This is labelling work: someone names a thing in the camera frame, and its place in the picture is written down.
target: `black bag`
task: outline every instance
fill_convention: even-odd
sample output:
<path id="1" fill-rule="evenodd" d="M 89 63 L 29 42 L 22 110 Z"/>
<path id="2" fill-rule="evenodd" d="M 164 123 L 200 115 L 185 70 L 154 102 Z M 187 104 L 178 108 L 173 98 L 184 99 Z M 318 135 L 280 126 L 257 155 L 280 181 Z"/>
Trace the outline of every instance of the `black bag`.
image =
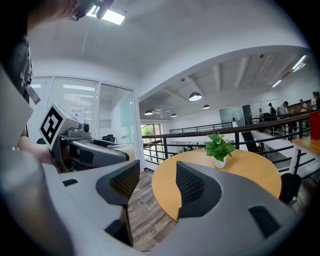
<path id="1" fill-rule="evenodd" d="M 281 176 L 281 193 L 279 199 L 285 204 L 298 196 L 298 191 L 301 185 L 301 178 L 298 174 L 286 173 Z"/>

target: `chair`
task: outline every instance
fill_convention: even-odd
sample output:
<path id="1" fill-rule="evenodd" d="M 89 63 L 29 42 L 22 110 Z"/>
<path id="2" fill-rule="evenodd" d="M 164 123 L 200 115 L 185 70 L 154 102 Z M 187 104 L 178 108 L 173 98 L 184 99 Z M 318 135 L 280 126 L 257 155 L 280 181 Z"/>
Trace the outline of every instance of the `chair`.
<path id="1" fill-rule="evenodd" d="M 116 138 L 114 137 L 113 134 L 108 134 L 107 136 L 103 136 L 102 140 L 107 141 L 107 142 L 115 142 Z"/>

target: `doorway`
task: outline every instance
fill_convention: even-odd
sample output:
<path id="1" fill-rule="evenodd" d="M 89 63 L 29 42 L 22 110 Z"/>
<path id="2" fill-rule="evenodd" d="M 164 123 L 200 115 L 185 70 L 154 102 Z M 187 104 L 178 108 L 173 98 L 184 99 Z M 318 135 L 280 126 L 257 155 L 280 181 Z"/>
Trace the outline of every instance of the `doorway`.
<path id="1" fill-rule="evenodd" d="M 251 114 L 251 108 L 250 105 L 244 105 L 242 106 L 243 115 L 244 115 L 244 122 L 245 125 L 252 125 L 252 114 Z"/>

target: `wooden floor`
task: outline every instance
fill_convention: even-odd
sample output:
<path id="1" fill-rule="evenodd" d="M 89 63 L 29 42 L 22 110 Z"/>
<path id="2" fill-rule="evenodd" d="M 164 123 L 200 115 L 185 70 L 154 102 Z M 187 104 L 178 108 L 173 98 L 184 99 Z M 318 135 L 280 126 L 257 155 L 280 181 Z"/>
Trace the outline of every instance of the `wooden floor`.
<path id="1" fill-rule="evenodd" d="M 177 224 L 158 205 L 152 192 L 152 176 L 151 171 L 140 174 L 140 181 L 128 204 L 133 247 L 145 253 L 161 243 Z M 291 206 L 297 215 L 305 212 L 316 187 L 311 178 L 302 181 L 297 202 Z"/>

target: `glass wall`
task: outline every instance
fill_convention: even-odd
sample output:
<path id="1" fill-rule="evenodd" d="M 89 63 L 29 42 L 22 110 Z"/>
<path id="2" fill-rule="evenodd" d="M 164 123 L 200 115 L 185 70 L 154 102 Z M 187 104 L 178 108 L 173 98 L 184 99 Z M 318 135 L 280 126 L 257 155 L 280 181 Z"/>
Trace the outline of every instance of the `glass wall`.
<path id="1" fill-rule="evenodd" d="M 99 97 L 99 139 L 117 144 L 134 144 L 132 92 L 101 84 Z"/>

